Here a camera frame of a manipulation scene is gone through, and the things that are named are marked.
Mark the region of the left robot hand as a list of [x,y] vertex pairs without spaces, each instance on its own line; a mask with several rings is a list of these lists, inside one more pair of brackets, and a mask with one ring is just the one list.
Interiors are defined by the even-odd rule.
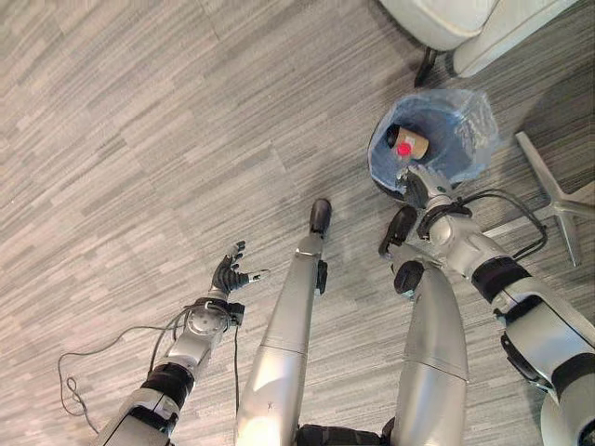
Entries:
[[259,269],[252,272],[241,272],[239,260],[244,255],[245,241],[236,242],[228,253],[222,258],[215,269],[211,281],[211,291],[217,290],[225,295],[243,288],[249,283],[263,280],[270,271]]

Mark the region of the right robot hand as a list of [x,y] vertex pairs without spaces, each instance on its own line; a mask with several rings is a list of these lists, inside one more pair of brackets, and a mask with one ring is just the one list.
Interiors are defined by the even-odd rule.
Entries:
[[425,165],[408,165],[400,182],[404,186],[404,201],[415,208],[426,209],[432,200],[441,197],[452,201],[453,189],[448,179]]

